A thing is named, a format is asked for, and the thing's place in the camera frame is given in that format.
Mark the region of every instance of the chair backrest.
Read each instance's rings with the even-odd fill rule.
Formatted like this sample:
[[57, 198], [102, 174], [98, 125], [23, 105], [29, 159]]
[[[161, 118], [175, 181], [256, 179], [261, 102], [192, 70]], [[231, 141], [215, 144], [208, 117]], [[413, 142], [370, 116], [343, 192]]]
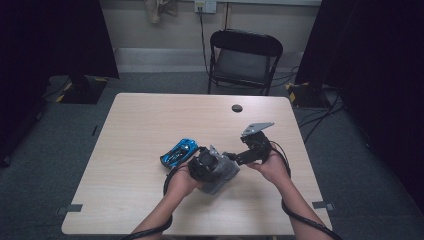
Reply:
[[280, 57], [283, 53], [283, 45], [276, 38], [235, 29], [224, 29], [213, 33], [210, 44], [212, 52], [214, 47], [217, 47], [271, 57]]

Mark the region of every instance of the wooden table top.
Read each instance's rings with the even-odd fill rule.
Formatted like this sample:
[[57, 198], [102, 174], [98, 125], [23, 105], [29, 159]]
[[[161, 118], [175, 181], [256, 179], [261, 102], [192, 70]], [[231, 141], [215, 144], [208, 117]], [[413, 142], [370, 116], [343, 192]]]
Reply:
[[[232, 106], [243, 111], [236, 113]], [[159, 157], [182, 138], [219, 152], [240, 153], [241, 132], [263, 132], [279, 143], [306, 201], [322, 201], [290, 102], [283, 97], [121, 93], [115, 98], [68, 212], [65, 234], [129, 234], [162, 198], [167, 168]], [[168, 235], [293, 235], [277, 189], [246, 166], [217, 194], [195, 190], [174, 212]], [[326, 209], [315, 209], [331, 228]]]

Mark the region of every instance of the person's left hand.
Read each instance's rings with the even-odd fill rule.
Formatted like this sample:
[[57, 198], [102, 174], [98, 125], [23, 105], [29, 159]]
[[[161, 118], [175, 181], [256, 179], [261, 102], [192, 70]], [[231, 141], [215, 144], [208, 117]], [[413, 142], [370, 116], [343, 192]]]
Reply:
[[168, 190], [166, 195], [172, 194], [177, 197], [184, 198], [188, 196], [195, 188], [200, 188], [202, 186], [201, 182], [194, 180], [188, 170], [188, 160], [179, 166], [179, 169], [172, 177], [168, 185]]

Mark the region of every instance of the wall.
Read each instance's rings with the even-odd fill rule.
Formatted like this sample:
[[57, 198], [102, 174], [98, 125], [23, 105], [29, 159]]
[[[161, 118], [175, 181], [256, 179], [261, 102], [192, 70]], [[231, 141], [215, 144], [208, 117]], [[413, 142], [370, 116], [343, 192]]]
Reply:
[[[193, 1], [178, 1], [178, 16], [162, 14], [158, 24], [148, 20], [144, 1], [103, 0], [101, 4], [114, 48], [161, 52], [179, 49], [201, 53], [200, 18], [194, 13]], [[223, 29], [227, 19], [227, 28], [273, 35], [284, 45], [283, 60], [292, 62], [288, 65], [298, 65], [318, 8], [314, 3], [305, 6], [218, 2], [216, 14], [203, 14], [206, 50], [208, 52], [210, 35]]]

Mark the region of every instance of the power socket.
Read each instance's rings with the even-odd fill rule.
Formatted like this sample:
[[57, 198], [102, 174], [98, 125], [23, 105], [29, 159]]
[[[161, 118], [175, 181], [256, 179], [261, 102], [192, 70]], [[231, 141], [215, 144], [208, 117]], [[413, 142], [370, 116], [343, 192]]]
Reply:
[[216, 13], [216, 0], [194, 1], [194, 12]]

